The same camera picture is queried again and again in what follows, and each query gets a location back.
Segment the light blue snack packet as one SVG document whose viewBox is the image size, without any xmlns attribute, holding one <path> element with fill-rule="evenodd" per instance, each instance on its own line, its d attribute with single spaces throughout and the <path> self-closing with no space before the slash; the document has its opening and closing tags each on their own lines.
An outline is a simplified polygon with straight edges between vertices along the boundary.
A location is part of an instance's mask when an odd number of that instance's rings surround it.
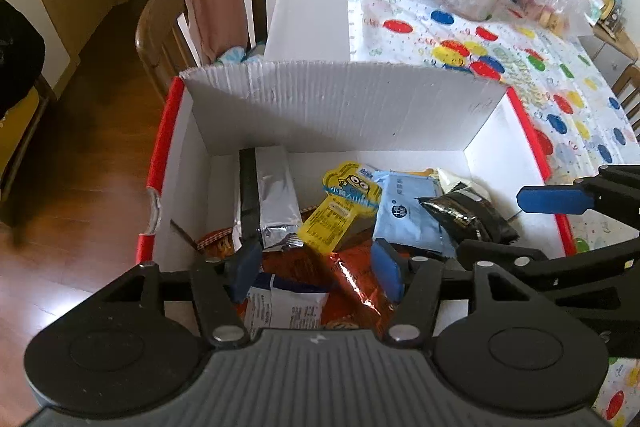
<svg viewBox="0 0 640 427">
<path fill-rule="evenodd" d="M 431 251 L 444 257 L 456 255 L 456 246 L 438 221 L 425 210 L 420 198 L 442 194 L 430 176 L 375 171 L 373 181 L 382 187 L 372 239 Z"/>
</svg>

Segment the pink towel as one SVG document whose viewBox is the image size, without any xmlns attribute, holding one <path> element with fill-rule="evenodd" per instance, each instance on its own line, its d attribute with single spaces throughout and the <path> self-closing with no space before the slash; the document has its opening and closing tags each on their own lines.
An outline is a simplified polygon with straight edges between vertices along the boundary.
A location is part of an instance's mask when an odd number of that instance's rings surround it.
<svg viewBox="0 0 640 427">
<path fill-rule="evenodd" d="M 184 0 L 190 38 L 203 65 L 248 43 L 244 0 Z"/>
</svg>

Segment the white printed snack packet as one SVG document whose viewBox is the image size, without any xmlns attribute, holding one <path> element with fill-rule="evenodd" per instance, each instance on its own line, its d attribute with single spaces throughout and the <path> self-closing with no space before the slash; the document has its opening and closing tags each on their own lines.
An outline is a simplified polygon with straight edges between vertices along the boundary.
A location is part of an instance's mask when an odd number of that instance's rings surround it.
<svg viewBox="0 0 640 427">
<path fill-rule="evenodd" d="M 318 329 L 329 293 L 260 272 L 246 295 L 244 325 L 250 337 L 262 329 Z"/>
</svg>

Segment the silver foil packet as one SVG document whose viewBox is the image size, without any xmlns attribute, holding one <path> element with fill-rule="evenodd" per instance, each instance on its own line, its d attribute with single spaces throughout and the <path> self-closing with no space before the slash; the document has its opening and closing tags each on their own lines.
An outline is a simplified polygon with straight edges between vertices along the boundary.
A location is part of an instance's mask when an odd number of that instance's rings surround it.
<svg viewBox="0 0 640 427">
<path fill-rule="evenodd" d="M 236 160 L 232 242 L 257 241 L 264 251 L 303 246 L 303 224 L 288 152 L 283 146 L 243 148 Z"/>
</svg>

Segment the yellow minion cheese stick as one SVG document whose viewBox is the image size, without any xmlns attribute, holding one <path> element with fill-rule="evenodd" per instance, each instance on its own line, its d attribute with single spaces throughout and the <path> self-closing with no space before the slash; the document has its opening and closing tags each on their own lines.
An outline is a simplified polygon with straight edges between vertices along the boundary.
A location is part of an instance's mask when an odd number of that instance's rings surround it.
<svg viewBox="0 0 640 427">
<path fill-rule="evenodd" d="M 375 170 L 355 161 L 343 162 L 326 172 L 322 188 L 326 198 L 298 229 L 297 237 L 316 253 L 331 254 L 357 218 L 378 212 L 382 187 Z"/>
</svg>

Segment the white drawer cabinet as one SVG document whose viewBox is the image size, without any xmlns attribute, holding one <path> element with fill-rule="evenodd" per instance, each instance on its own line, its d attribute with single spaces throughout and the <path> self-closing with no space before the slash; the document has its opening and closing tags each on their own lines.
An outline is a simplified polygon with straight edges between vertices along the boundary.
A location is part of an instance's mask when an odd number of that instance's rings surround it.
<svg viewBox="0 0 640 427">
<path fill-rule="evenodd" d="M 593 27 L 591 36 L 580 37 L 579 42 L 610 87 L 613 87 L 625 69 L 639 58 L 636 45 L 623 30 L 612 38 L 597 25 Z"/>
</svg>

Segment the balloon pattern tablecloth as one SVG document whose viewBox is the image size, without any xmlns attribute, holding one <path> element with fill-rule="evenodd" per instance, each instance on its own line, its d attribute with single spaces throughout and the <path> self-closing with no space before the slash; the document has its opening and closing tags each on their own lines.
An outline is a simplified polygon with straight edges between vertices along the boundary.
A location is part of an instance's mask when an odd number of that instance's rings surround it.
<svg viewBox="0 0 640 427">
<path fill-rule="evenodd" d="M 511 86 L 550 183 L 639 160 L 631 123 L 582 44 L 516 0 L 499 0 L 484 20 L 445 0 L 348 0 L 348 24 L 353 61 L 457 69 Z"/>
</svg>

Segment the black snack packet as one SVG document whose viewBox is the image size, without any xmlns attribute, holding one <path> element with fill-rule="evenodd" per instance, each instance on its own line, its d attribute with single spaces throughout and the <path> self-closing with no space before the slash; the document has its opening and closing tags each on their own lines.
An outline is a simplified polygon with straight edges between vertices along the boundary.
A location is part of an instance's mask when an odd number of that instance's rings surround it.
<svg viewBox="0 0 640 427">
<path fill-rule="evenodd" d="M 472 187 L 460 186 L 447 194 L 419 197 L 418 203 L 456 244 L 480 241 L 510 245 L 520 238 L 494 205 Z"/>
</svg>

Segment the red checkered snack bag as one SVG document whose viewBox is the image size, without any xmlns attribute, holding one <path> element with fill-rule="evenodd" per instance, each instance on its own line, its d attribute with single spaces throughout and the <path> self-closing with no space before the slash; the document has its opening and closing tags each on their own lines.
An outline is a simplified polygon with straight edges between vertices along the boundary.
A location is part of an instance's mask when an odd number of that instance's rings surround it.
<svg viewBox="0 0 640 427">
<path fill-rule="evenodd" d="M 209 258 L 224 259 L 234 254 L 233 229 L 210 232 L 196 242 L 196 250 Z"/>
</svg>

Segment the brown snack bag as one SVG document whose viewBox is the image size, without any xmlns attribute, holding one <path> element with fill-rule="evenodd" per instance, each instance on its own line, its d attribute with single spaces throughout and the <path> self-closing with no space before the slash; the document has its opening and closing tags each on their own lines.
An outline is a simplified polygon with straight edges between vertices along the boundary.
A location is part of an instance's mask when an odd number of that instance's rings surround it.
<svg viewBox="0 0 640 427">
<path fill-rule="evenodd" d="M 370 262 L 370 241 L 334 251 L 315 253 L 304 246 L 292 251 L 267 253 L 262 269 L 286 281 L 328 292 L 320 324 L 324 329 L 372 329 L 381 336 L 394 314 Z"/>
</svg>

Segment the yellow retro radio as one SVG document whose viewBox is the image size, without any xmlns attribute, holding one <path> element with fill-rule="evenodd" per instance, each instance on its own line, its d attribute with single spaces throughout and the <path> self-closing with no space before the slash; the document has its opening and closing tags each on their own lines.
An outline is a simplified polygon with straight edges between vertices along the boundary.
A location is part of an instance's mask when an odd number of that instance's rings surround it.
<svg viewBox="0 0 640 427">
<path fill-rule="evenodd" d="M 602 0 L 603 8 L 601 9 L 601 15 L 599 23 L 602 26 L 608 26 L 614 28 L 620 23 L 622 17 L 622 0 Z"/>
</svg>

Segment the cream white snack packet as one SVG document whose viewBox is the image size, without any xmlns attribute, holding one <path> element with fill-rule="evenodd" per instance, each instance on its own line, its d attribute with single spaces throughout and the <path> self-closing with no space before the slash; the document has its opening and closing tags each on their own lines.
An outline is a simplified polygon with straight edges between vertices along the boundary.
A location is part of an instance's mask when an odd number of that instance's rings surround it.
<svg viewBox="0 0 640 427">
<path fill-rule="evenodd" d="M 438 168 L 436 172 L 442 193 L 448 194 L 452 191 L 462 190 L 462 188 L 470 188 L 475 193 L 488 200 L 488 202 L 491 201 L 491 196 L 486 188 L 471 179 L 463 178 L 463 176 L 458 176 L 457 174 L 442 168 Z"/>
</svg>

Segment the dark wooden chair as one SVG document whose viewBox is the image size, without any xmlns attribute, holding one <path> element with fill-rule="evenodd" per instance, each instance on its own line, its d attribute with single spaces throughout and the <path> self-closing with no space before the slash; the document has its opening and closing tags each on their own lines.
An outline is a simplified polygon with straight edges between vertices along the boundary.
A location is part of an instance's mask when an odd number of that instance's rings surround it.
<svg viewBox="0 0 640 427">
<path fill-rule="evenodd" d="M 634 135 L 640 133 L 640 69 L 631 64 L 625 68 L 612 88 L 620 107 L 623 109 Z"/>
</svg>

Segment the wooden chair with towel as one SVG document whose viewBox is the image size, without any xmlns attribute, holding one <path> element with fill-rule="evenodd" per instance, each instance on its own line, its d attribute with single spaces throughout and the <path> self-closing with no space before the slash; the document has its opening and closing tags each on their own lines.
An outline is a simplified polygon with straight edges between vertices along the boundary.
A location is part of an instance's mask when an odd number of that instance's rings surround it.
<svg viewBox="0 0 640 427">
<path fill-rule="evenodd" d="M 149 0 L 136 31 L 138 57 L 162 100 L 180 72 L 231 51 L 256 56 L 267 40 L 267 0 Z"/>
</svg>

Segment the red white cardboard box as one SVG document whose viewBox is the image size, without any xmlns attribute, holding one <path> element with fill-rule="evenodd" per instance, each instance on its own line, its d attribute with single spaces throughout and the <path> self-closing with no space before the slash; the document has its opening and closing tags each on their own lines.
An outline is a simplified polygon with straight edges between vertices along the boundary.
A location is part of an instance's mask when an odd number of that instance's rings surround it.
<svg viewBox="0 0 640 427">
<path fill-rule="evenodd" d="M 322 201 L 323 175 L 346 161 L 380 170 L 446 169 L 489 193 L 520 244 L 570 252 L 564 218 L 524 215 L 516 195 L 550 170 L 515 91 L 496 80 L 408 65 L 258 62 L 188 70 L 172 80 L 146 187 L 137 258 L 188 269 L 195 239 L 234 218 L 236 156 L 282 146 L 300 205 Z"/>
</svg>

